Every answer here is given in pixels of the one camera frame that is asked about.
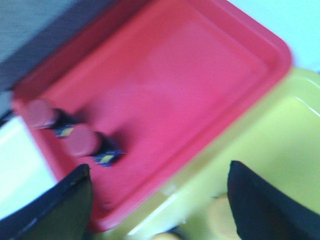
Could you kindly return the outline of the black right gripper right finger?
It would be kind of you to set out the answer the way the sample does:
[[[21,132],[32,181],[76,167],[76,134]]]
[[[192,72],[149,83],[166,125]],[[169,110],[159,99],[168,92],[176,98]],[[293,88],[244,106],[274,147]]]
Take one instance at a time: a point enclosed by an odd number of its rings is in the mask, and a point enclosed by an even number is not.
[[[318,240],[320,215],[240,161],[230,163],[227,198],[242,240]]]

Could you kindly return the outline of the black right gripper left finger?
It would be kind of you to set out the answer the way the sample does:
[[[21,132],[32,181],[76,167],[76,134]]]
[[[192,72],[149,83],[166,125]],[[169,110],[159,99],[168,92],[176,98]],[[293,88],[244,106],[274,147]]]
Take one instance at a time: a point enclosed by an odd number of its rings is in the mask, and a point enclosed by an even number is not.
[[[88,164],[0,221],[2,240],[81,240],[93,207]]]

